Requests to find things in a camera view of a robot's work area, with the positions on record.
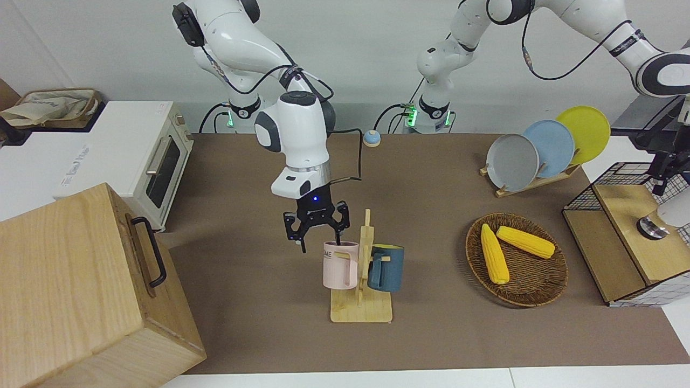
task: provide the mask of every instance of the oven door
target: oven door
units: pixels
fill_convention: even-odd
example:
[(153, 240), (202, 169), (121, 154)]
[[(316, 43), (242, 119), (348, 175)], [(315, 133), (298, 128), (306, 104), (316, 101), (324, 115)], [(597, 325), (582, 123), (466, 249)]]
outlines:
[(157, 215), (159, 229), (164, 227), (188, 157), (181, 137), (171, 123), (168, 125), (144, 171), (144, 190), (139, 194), (147, 213)]

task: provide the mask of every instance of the yellow plate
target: yellow plate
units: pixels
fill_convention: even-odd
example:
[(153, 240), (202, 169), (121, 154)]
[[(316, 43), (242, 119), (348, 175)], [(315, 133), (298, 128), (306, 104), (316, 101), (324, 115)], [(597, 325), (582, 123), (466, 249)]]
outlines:
[(575, 140), (572, 164), (589, 162), (604, 151), (611, 137), (611, 125), (604, 113), (591, 106), (574, 106), (556, 117), (568, 127)]

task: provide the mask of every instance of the oven window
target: oven window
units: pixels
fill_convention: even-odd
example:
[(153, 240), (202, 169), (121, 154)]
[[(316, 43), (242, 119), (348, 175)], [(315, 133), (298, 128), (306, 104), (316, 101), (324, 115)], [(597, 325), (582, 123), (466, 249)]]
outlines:
[(166, 156), (163, 158), (163, 164), (157, 175), (153, 175), (151, 180), (148, 181), (148, 187), (146, 188), (146, 195), (151, 199), (157, 208), (161, 208), (163, 204), (163, 199), (166, 197), (168, 192), (168, 187), (170, 186), (170, 181), (175, 174), (175, 167), (179, 161), (179, 148), (177, 144), (173, 141), (170, 143), (170, 148)]

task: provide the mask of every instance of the brown tabletop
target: brown tabletop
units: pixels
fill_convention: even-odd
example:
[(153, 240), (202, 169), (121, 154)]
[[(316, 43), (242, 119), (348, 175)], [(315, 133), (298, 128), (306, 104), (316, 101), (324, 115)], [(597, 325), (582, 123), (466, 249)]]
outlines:
[[(285, 236), (295, 202), (270, 193), (283, 155), (253, 135), (199, 135), (162, 235), (171, 248), (208, 359), (190, 374), (659, 365), (690, 362), (661, 309), (609, 308), (561, 215), (588, 181), (571, 179), (498, 199), (479, 176), (497, 135), (384, 136), (364, 149), (363, 182), (333, 187), (359, 239), (372, 210), (375, 241), (405, 247), (390, 324), (334, 324), (322, 286), (326, 227), (307, 254)], [(333, 177), (356, 174), (357, 136), (328, 141)], [(543, 226), (565, 253), (566, 291), (512, 309), (466, 265), (470, 225), (492, 212)]]

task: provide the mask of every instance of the wooden mug stand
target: wooden mug stand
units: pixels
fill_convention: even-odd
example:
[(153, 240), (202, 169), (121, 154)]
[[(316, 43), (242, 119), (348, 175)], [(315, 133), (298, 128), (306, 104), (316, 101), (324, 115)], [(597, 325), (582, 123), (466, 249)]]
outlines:
[(391, 293), (370, 289), (367, 285), (371, 248), (374, 244), (374, 227), (370, 226), (371, 210), (367, 209), (364, 226), (359, 232), (359, 281), (354, 289), (331, 290), (331, 322), (379, 322), (393, 320)]
[[(575, 150), (575, 154), (573, 156), (577, 155), (579, 151), (580, 151), (580, 149)], [(532, 181), (532, 183), (529, 184), (529, 186), (527, 186), (526, 188), (523, 188), (520, 191), (506, 191), (506, 187), (503, 186), (503, 187), (499, 188), (498, 190), (496, 190), (495, 195), (498, 198), (508, 197), (510, 195), (522, 193), (524, 191), (528, 191), (528, 190), (531, 190), (533, 188), (537, 188), (537, 187), (541, 187), (541, 186), (544, 186), (547, 184), (552, 184), (554, 182), (566, 180), (566, 179), (570, 178), (577, 170), (579, 170), (581, 166), (582, 166), (581, 164), (571, 164), (570, 166), (568, 166), (568, 168), (565, 169), (565, 171), (563, 171), (562, 173), (560, 173), (556, 176), (553, 176), (550, 178), (535, 178)], [(544, 167), (546, 167), (546, 163), (543, 163), (539, 167), (539, 171), (537, 172), (537, 174), (541, 173), (544, 170)], [(489, 174), (488, 169), (489, 169), (489, 164), (487, 164), (486, 166), (484, 166), (484, 168), (479, 170), (479, 174), (482, 177), (487, 176)]]

